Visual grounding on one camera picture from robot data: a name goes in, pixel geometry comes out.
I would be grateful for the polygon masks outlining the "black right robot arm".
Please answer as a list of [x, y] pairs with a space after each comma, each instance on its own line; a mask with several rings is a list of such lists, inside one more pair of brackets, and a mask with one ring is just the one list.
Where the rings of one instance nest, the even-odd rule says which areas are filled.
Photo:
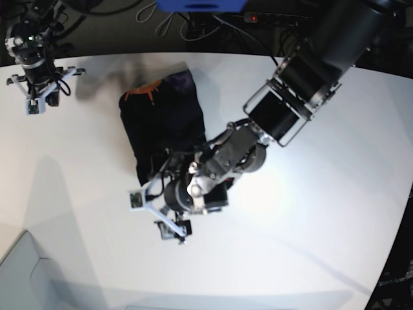
[[5, 47], [24, 74], [12, 75], [6, 84], [15, 85], [24, 94], [28, 115], [42, 114], [48, 105], [57, 107], [61, 92], [71, 95], [68, 79], [85, 73], [83, 68], [54, 65], [56, 56], [71, 48], [70, 44], [56, 44], [64, 31], [59, 21], [64, 12], [61, 1], [32, 1], [23, 16], [7, 30]]

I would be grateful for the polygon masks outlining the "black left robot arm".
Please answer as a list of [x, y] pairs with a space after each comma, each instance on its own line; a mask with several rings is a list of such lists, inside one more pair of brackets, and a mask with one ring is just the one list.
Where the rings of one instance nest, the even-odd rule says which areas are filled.
[[165, 204], [156, 212], [164, 240], [184, 242], [192, 232], [186, 214], [219, 212], [227, 191], [265, 162], [272, 142], [287, 146], [336, 93], [341, 77], [381, 28], [411, 1], [334, 1], [273, 76], [245, 103], [245, 119], [192, 150], [173, 150], [159, 172]]

